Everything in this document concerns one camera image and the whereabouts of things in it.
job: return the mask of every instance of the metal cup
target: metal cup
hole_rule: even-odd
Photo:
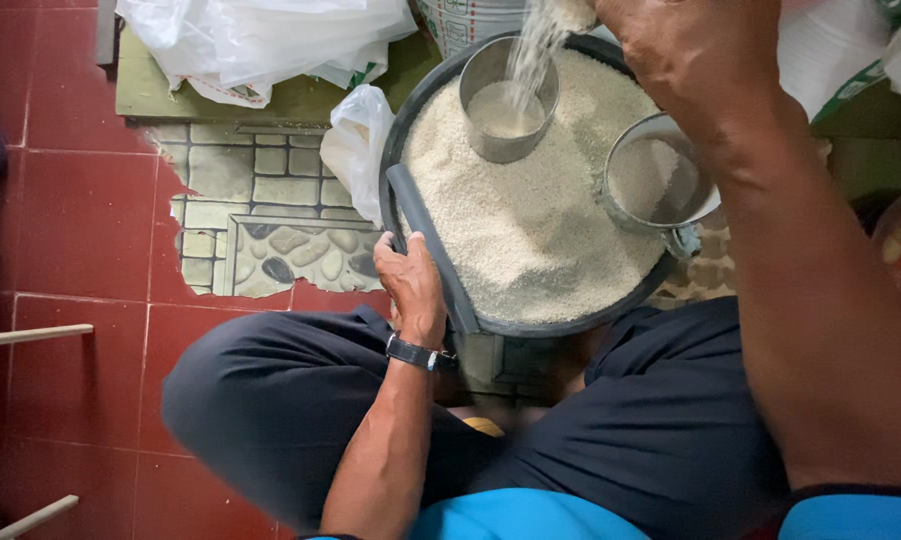
[[[507,57],[511,47],[519,40],[516,36],[500,37],[484,45],[467,61],[460,76],[460,105],[464,113],[464,125],[470,148],[481,158],[495,164],[509,164],[526,158],[543,139],[547,127],[554,118],[561,81],[557,66],[547,58],[547,71],[543,84],[537,91],[545,117],[540,128],[524,136],[507,138],[494,136],[474,125],[467,114],[467,106],[474,94],[487,85],[507,79]]]
[[[663,198],[648,219],[628,212],[613,198],[608,185],[614,155],[628,144],[643,140],[663,141],[685,158],[678,162]],[[693,144],[666,112],[651,114],[637,121],[617,138],[607,154],[604,176],[597,191],[604,210],[620,227],[633,233],[661,235],[667,250],[675,257],[685,259],[700,249],[694,224],[720,206],[720,193],[697,166],[697,152]]]

